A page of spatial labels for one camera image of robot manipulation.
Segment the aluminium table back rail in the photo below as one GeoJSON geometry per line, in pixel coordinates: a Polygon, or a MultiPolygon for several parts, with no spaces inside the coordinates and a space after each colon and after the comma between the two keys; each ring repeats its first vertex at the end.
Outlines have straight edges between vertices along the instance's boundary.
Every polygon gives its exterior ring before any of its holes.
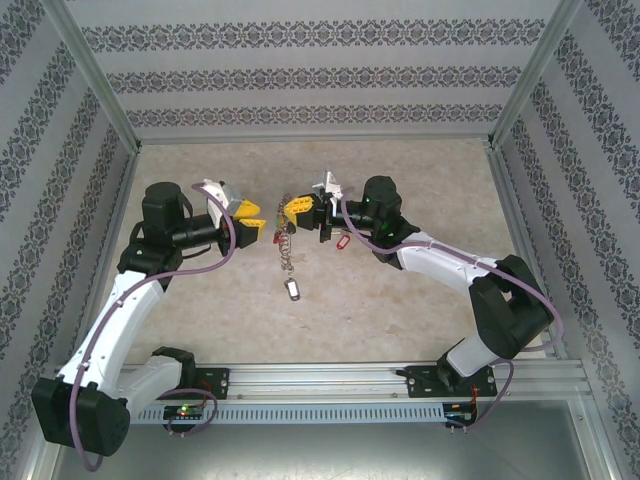
{"type": "Polygon", "coordinates": [[[370,142],[370,141],[463,141],[477,140],[484,148],[492,146],[488,134],[337,134],[337,135],[240,135],[201,137],[148,137],[139,140],[142,146],[240,144],[240,143],[309,143],[309,142],[370,142]]]}

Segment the aluminium frame post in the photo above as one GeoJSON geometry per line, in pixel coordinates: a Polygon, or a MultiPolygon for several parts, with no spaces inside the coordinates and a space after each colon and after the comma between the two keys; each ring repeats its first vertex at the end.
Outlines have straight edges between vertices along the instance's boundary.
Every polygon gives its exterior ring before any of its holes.
{"type": "Polygon", "coordinates": [[[559,0],[494,129],[488,136],[487,145],[490,149],[495,149],[504,142],[582,3],[583,0],[559,0]]]}
{"type": "Polygon", "coordinates": [[[121,106],[108,78],[97,61],[81,28],[65,0],[39,0],[67,49],[73,56],[84,79],[130,152],[139,151],[141,141],[121,106]]]}

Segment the aluminium table side rail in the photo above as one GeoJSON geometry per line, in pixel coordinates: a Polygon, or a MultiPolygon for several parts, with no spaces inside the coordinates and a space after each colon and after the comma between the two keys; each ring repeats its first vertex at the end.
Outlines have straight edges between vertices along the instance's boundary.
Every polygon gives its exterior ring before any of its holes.
{"type": "Polygon", "coordinates": [[[551,298],[544,284],[534,249],[526,228],[525,218],[521,212],[516,192],[511,183],[504,159],[500,151],[492,148],[485,150],[496,191],[505,216],[515,253],[530,267],[533,276],[544,294],[551,298]]]}

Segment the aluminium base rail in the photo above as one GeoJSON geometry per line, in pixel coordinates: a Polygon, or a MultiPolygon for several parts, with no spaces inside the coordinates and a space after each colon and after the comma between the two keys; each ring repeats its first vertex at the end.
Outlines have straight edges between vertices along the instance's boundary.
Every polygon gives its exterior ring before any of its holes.
{"type": "MultiPolygon", "coordinates": [[[[227,401],[347,402],[391,399],[453,401],[472,397],[410,398],[406,383],[395,374],[409,366],[387,363],[231,364],[204,365],[230,370],[227,401]]],[[[578,360],[516,359],[494,371],[498,393],[507,400],[566,400],[592,395],[578,360]]]]}

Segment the grey metal front tray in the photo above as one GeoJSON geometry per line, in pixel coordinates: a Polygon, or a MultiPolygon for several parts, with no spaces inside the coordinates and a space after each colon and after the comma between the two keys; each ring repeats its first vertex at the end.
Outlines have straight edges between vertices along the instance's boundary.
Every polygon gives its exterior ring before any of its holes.
{"type": "Polygon", "coordinates": [[[467,434],[428,424],[214,426],[174,439],[135,427],[87,472],[61,453],[53,480],[591,480],[565,418],[494,419],[467,434]]]}

